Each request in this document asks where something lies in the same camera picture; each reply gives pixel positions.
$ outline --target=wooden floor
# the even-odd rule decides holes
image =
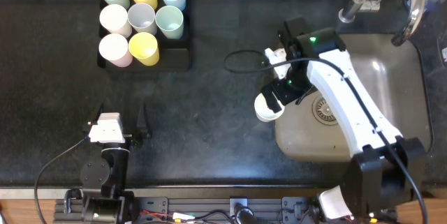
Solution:
[[[52,223],[55,200],[39,200],[43,216],[47,223]],[[447,223],[447,199],[426,199],[430,224]],[[7,224],[41,223],[33,200],[0,200],[2,215]],[[419,204],[410,202],[398,206],[400,221],[404,224],[420,224]]]

